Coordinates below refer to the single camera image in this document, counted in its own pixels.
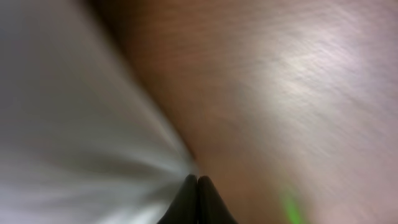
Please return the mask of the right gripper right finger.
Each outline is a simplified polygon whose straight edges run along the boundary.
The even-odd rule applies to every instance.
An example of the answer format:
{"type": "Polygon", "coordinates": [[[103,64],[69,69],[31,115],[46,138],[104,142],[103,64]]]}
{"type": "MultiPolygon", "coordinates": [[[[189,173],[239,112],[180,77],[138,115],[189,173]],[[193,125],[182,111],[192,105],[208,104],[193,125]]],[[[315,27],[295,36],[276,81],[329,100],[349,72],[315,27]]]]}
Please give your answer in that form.
{"type": "Polygon", "coordinates": [[[238,224],[208,176],[198,179],[198,223],[238,224]]]}

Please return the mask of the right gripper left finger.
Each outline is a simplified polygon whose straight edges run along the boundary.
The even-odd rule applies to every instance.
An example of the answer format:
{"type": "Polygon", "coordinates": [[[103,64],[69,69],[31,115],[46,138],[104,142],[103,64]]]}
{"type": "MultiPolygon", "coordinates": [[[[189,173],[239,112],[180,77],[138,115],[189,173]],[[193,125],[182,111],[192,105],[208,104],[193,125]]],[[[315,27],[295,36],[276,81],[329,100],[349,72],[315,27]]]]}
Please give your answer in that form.
{"type": "Polygon", "coordinates": [[[198,223],[198,184],[195,175],[186,176],[177,195],[158,224],[198,223]]]}

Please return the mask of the white t-shirt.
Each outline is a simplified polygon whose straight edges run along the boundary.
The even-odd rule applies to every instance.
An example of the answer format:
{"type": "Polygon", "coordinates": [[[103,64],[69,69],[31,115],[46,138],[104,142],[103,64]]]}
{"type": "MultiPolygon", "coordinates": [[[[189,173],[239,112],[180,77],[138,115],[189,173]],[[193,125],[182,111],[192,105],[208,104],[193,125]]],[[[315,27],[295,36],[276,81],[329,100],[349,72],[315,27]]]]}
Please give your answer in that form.
{"type": "Polygon", "coordinates": [[[81,1],[1,2],[2,223],[157,223],[192,170],[81,1]]]}

